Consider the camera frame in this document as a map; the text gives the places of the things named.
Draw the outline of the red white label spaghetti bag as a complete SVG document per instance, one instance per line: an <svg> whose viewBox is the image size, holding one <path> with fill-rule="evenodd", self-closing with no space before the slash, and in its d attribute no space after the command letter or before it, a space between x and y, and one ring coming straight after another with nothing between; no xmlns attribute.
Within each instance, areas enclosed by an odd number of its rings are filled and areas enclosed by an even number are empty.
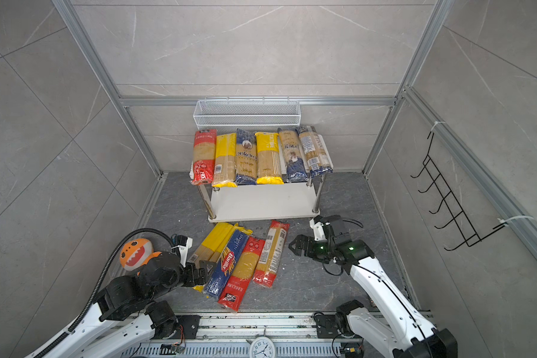
<svg viewBox="0 0 537 358"><path fill-rule="evenodd" d="M289 224L273 220L260 259L254 271L253 281L261 286L272 287L276 279L280 258L289 231Z"/></svg>

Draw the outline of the blue Barilla spaghetti box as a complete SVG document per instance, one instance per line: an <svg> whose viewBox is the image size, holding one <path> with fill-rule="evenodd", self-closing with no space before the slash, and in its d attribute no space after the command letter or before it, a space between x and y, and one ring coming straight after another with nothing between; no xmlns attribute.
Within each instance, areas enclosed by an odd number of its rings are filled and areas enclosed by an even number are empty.
<svg viewBox="0 0 537 358"><path fill-rule="evenodd" d="M219 262L210 281L204 287L204 294L208 297L219 299L223 289L231 277L249 235L246 232L235 230L227 245L221 252Z"/></svg>

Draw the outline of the yellow Pastatime spaghetti bag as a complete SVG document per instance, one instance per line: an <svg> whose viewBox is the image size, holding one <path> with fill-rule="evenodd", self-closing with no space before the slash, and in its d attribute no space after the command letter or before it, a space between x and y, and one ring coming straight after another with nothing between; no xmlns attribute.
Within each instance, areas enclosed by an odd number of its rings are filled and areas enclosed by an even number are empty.
<svg viewBox="0 0 537 358"><path fill-rule="evenodd" d="M257 184L283 184L277 133L256 132Z"/></svg>

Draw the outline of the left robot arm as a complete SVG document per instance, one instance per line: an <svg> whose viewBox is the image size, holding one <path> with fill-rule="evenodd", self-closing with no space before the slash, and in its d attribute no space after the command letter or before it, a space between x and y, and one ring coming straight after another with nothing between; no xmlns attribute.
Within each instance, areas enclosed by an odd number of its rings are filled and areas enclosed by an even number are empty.
<svg viewBox="0 0 537 358"><path fill-rule="evenodd" d="M30 357L111 357L136 343L169 338L181 326L156 299L178 287L205 284L211 274L175 253L161 253L135 273L96 287L78 317Z"/></svg>

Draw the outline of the blue white label spaghetti bag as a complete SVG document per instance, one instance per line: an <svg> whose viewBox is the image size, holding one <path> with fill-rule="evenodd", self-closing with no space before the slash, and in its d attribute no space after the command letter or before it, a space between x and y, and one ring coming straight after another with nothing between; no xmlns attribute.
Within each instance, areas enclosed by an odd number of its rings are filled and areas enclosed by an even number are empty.
<svg viewBox="0 0 537 358"><path fill-rule="evenodd" d="M316 129L313 126L300 126L297 133L307 159L310 177L332 173L334 169L331 160Z"/></svg>

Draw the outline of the blue Ankara spaghetti bag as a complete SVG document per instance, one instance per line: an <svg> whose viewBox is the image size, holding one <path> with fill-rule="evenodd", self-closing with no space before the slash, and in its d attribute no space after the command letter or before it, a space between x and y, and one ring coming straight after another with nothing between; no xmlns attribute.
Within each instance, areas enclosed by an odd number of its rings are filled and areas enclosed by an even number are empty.
<svg viewBox="0 0 537 358"><path fill-rule="evenodd" d="M252 132L237 129L236 184L255 185L257 183L257 141Z"/></svg>

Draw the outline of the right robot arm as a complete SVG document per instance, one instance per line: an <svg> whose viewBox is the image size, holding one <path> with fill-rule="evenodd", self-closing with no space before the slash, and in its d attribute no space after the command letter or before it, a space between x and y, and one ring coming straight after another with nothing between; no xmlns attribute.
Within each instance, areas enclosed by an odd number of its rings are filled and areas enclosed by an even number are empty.
<svg viewBox="0 0 537 358"><path fill-rule="evenodd" d="M298 235L289 243L296 256L322 264L334 263L358 283L383 316L375 318L359 301L337 307L335 322L342 335L358 336L384 357L457 357L459 346L447 329L427 320L395 286L375 253L351 237L339 215L310 220L313 235Z"/></svg>

